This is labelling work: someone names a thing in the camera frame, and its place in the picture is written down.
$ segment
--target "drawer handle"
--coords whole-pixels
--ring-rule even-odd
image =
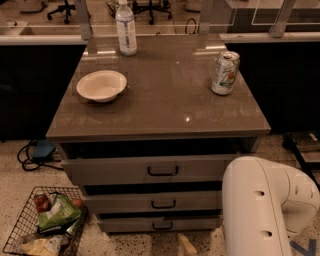
[[[154,230],[170,230],[172,229],[173,225],[172,222],[164,225],[163,223],[152,223],[152,227]]]
[[[152,172],[152,169],[156,170],[156,169],[160,169],[160,168],[159,167],[152,168],[152,167],[148,166],[148,174],[150,176],[176,176],[179,172],[178,166],[174,167],[174,169],[171,172],[158,172],[157,173],[157,172]]]
[[[154,201],[151,201],[151,206],[153,209],[172,209],[172,208],[176,207],[176,200],[175,199],[172,200],[171,205],[164,205],[164,206],[157,206]]]

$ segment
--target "wire basket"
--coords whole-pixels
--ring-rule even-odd
[[[58,192],[67,196],[69,199],[77,199],[82,198],[83,195],[79,188],[65,188],[65,187],[35,187],[31,192],[25,206],[23,207],[20,216],[14,225],[14,228],[6,242],[3,252],[6,254],[13,255],[24,255],[20,252],[20,245],[23,241],[23,237],[34,234],[37,232],[36,223],[38,221],[38,212],[34,203],[34,196],[37,192],[43,191],[47,196],[49,194]],[[83,208],[82,214],[79,218],[80,224],[76,230],[76,234],[73,237],[70,246],[64,252],[61,252],[59,256],[71,256],[76,255],[83,231],[83,227],[88,216],[88,209],[86,207]]]

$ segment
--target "snack bag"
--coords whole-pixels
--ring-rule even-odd
[[[61,229],[62,226],[78,219],[81,210],[65,195],[57,194],[50,211],[39,214],[38,228],[45,230]]]

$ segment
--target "plastic water bottle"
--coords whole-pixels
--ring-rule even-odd
[[[128,6],[127,0],[119,0],[119,5],[116,13],[116,22],[120,52],[126,56],[134,55],[137,52],[134,15]]]

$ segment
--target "speckled floor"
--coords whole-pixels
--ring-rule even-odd
[[[23,171],[17,153],[27,142],[0,143],[0,247],[1,255],[28,196],[36,186],[70,187],[72,184],[63,171],[42,167],[34,172]],[[281,146],[281,135],[265,136],[255,154],[275,162],[299,168],[292,153]],[[93,215],[84,227],[79,245],[79,256],[183,256],[177,233],[148,233],[107,235],[102,233]],[[184,233],[201,256],[225,256],[222,228],[212,232]],[[292,243],[294,256],[320,255],[320,214]]]

